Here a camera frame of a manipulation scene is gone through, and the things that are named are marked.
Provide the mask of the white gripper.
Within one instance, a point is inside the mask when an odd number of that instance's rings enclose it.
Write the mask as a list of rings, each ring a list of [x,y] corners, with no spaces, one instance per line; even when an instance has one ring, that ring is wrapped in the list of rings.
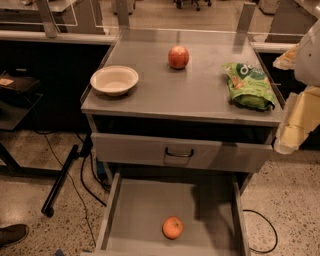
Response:
[[[303,36],[299,46],[296,44],[277,57],[273,66],[295,69],[295,78],[308,85],[301,93],[289,95],[276,133],[274,150],[292,154],[320,125],[320,20]]]

